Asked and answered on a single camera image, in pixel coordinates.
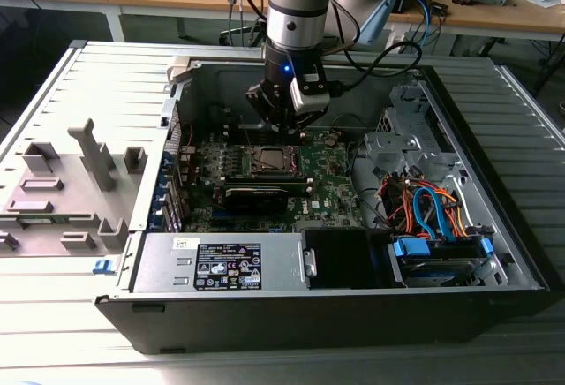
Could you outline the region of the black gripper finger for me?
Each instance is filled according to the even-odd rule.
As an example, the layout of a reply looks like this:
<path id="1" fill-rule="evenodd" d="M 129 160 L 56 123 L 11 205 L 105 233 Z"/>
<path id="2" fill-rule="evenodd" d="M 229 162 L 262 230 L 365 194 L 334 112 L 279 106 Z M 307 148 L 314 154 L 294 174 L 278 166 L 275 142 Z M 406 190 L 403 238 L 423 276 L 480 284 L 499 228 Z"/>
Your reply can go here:
<path id="1" fill-rule="evenodd" d="M 280 98 L 275 95 L 275 90 L 267 86 L 264 90 L 261 84 L 249 87 L 245 94 L 246 100 L 260 115 L 266 125 L 274 131 L 288 130 L 288 109 L 282 105 Z"/>
<path id="2" fill-rule="evenodd" d="M 311 125 L 321 117 L 325 116 L 328 112 L 328 107 L 320 111 L 311 111 L 303 114 L 295 112 L 293 114 L 294 126 L 292 133 L 299 135 L 308 125 Z"/>

